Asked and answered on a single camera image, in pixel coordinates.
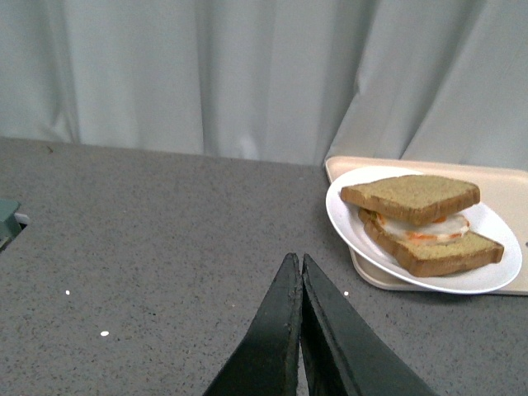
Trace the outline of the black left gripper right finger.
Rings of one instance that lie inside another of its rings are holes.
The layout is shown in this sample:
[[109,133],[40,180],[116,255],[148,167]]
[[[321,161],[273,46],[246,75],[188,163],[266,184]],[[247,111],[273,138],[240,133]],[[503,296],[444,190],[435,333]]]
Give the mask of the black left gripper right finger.
[[433,395],[308,254],[301,345],[311,395]]

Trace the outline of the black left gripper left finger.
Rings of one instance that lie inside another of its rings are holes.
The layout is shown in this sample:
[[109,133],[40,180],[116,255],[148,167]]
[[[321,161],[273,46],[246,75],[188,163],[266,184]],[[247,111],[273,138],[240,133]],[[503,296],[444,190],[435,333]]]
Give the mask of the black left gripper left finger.
[[295,395],[302,323],[302,276],[296,254],[280,265],[243,340],[206,395]]

